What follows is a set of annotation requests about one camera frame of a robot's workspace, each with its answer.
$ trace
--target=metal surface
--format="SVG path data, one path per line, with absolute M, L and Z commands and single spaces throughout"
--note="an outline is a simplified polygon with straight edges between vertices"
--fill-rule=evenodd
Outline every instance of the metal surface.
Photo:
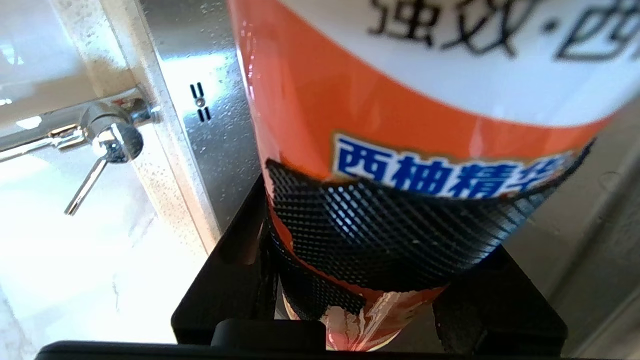
M 75 215 L 108 163 L 128 163 L 142 152 L 143 140 L 135 126 L 152 118 L 140 91 L 134 88 L 107 99 L 64 108 L 40 116 L 34 129 L 0 138 L 0 162 L 44 147 L 58 150 L 91 142 L 98 160 L 67 206 Z
M 92 138 L 93 150 L 99 156 L 82 185 L 65 209 L 65 214 L 75 215 L 89 194 L 98 177 L 108 163 L 128 163 L 142 152 L 143 140 L 140 132 L 126 123 L 122 117 L 104 115 L 92 121 L 87 131 Z
M 628 310 L 640 307 L 639 117 L 636 99 L 505 246 L 566 322 L 566 356 L 640 354 L 640 334 L 629 330 L 640 312 Z M 620 329 L 628 330 L 624 337 Z
M 142 0 L 141 5 L 224 233 L 260 172 L 225 2 Z
M 80 208 L 80 205 L 82 204 L 86 196 L 89 194 L 89 191 L 91 190 L 91 188 L 93 188 L 93 185 L 95 184 L 95 182 L 98 181 L 98 177 L 100 177 L 100 174 L 102 174 L 102 171 L 106 166 L 107 166 L 107 159 L 104 156 L 99 158 L 95 162 L 95 164 L 93 164 L 93 167 L 91 168 L 91 170 L 89 170 L 89 174 L 86 176 L 82 185 L 80 185 L 80 188 L 74 195 L 74 198 L 71 200 L 71 202 L 65 209 L 66 215 L 76 214 L 76 212 L 78 211 L 78 208 Z
M 107 114 L 126 118 L 136 125 L 144 124 L 152 116 L 137 88 L 100 101 L 50 111 L 39 116 L 39 126 L 0 137 L 0 161 L 49 146 L 66 150 L 84 145 L 95 138 L 96 133 L 86 132 L 91 131 L 90 122 Z

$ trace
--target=white surface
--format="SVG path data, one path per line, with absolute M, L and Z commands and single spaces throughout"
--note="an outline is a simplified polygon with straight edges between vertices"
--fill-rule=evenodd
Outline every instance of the white surface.
M 95 98 L 83 59 L 49 1 L 0 0 L 0 8 L 0 135 L 17 120 Z
M 167 231 L 129 166 L 62 210 L 88 147 L 0 163 L 0 359 L 58 340 L 174 342 L 170 317 L 204 261 Z
M 523 28 L 511 37 L 518 52 L 515 58 L 506 56 L 501 48 L 480 56 L 474 56 L 463 45 L 442 50 L 442 44 L 459 37 L 455 10 L 458 1 L 429 2 L 442 7 L 438 24 L 433 27 L 435 45 L 431 49 L 425 41 L 368 34 L 367 29 L 377 28 L 380 16 L 370 0 L 280 1 L 390 78 L 436 101 L 494 119 L 543 126 L 585 124 L 620 108 L 633 98 L 640 83 L 640 67 L 632 54 L 637 47 L 633 45 L 603 62 L 554 58 L 582 13 L 594 4 L 602 6 L 600 0 L 541 2 Z M 387 26 L 398 33 L 406 31 L 392 20 L 396 2 L 379 3 L 388 5 Z M 476 4 L 469 10 L 469 27 L 487 13 L 484 1 Z M 511 22 L 516 21 L 523 8 L 516 6 L 515 10 Z M 552 35 L 541 34 L 544 23 L 557 14 L 562 14 L 558 30 Z M 490 17 L 480 31 L 479 43 L 484 45 L 498 38 L 501 16 L 498 13 Z M 588 50 L 609 50 L 611 43 L 604 38 L 609 26 Z

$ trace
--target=stainless steel panel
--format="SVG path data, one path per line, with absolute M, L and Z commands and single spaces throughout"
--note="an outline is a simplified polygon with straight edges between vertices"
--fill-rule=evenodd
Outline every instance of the stainless steel panel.
M 142 0 L 141 5 L 223 233 L 260 172 L 226 4 Z
M 640 299 L 639 116 L 640 99 L 620 110 L 576 174 L 506 244 L 566 322 L 566 356 L 640 350 L 629 346 L 637 331 L 620 331 L 640 327 L 640 313 L 628 310 Z

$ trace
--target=faucet handle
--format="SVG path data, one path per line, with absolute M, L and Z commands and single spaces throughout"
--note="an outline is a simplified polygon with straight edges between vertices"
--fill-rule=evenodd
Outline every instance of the faucet handle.
M 104 126 L 94 132 L 93 151 L 99 156 L 89 174 L 65 210 L 66 215 L 75 215 L 89 191 L 108 163 L 128 163 L 142 152 L 142 134 L 122 117 L 106 115 L 94 120 L 89 127 Z

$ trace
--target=black mesh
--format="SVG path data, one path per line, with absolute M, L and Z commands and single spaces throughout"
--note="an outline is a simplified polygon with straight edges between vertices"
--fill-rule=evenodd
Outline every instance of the black mesh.
M 358 315 L 365 299 L 326 280 L 291 256 L 272 229 L 272 251 L 284 295 L 302 320 L 319 320 L 329 306 L 339 306 Z
M 581 164 L 517 198 L 452 200 L 403 192 L 367 179 L 321 183 L 275 161 L 273 208 L 296 256 L 363 288 L 425 290 L 445 285 L 500 245 Z

